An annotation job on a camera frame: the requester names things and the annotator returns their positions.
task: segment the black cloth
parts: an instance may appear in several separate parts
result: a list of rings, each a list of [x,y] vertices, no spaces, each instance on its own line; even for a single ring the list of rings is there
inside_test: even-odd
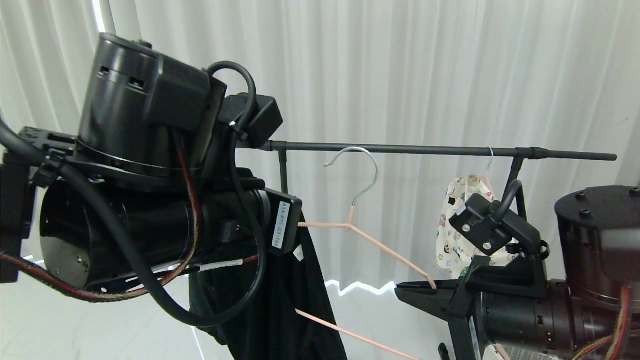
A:
[[[255,244],[230,244],[214,261],[248,258]],[[227,345],[236,360],[347,359],[337,331],[308,320],[306,313],[335,324],[311,235],[298,228],[296,244],[304,259],[294,254],[268,254],[264,280],[252,303],[228,322],[200,330]],[[238,303],[251,286],[257,262],[189,275],[189,303],[198,315],[214,315]]]

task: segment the black plastic bracket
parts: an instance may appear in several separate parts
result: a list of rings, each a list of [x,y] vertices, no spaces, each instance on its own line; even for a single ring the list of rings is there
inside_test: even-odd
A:
[[[60,168],[64,165],[67,155],[60,150],[49,149],[38,170],[31,176],[29,182],[40,188],[48,188],[60,176]]]

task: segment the black clothes rack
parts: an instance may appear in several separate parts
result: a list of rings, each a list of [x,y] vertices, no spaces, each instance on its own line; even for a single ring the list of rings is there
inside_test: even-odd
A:
[[[289,180],[287,173],[287,151],[341,151],[345,147],[362,147],[370,152],[383,154],[421,154],[421,155],[454,155],[454,156],[498,156],[503,158],[513,158],[511,171],[507,180],[507,186],[518,178],[522,164],[525,159],[576,159],[576,160],[599,160],[616,161],[615,154],[604,154],[600,152],[578,152],[578,151],[554,151],[541,147],[450,147],[450,146],[407,146],[407,145],[372,145],[360,143],[310,143],[310,142],[283,142],[269,140],[260,149],[263,151],[277,151],[280,162],[280,183],[281,191],[289,192]],[[527,219],[527,212],[524,204],[524,191],[519,189],[516,196],[518,214]]]

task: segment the patterned garment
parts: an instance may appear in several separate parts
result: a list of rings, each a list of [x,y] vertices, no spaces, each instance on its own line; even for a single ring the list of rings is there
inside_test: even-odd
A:
[[[480,250],[449,223],[449,219],[456,213],[456,210],[475,193],[481,194],[489,201],[495,200],[495,196],[483,183],[483,180],[477,176],[453,179],[445,193],[436,236],[436,264],[438,268],[449,271],[451,279],[464,276],[471,264],[471,259],[481,254]],[[500,249],[492,256],[491,265],[507,265],[516,256],[509,254],[504,248]]]

